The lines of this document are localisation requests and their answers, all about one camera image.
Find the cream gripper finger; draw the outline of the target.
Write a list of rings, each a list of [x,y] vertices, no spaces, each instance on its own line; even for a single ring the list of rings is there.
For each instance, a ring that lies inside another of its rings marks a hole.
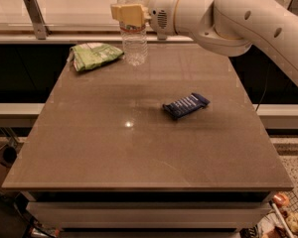
[[[141,27],[151,20],[148,8],[141,4],[113,4],[110,9],[112,19],[125,25]]]

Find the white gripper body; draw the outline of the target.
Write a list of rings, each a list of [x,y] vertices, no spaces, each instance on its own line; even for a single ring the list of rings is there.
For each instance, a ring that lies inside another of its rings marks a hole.
[[[150,27],[157,33],[174,36],[175,14],[179,0],[149,0]]]

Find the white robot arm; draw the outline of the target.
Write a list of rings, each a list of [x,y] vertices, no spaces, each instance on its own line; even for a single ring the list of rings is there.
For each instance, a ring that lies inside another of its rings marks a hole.
[[[113,4],[111,15],[126,25],[149,23],[161,35],[189,37],[228,57],[256,46],[298,87],[298,16],[275,0],[147,0]]]

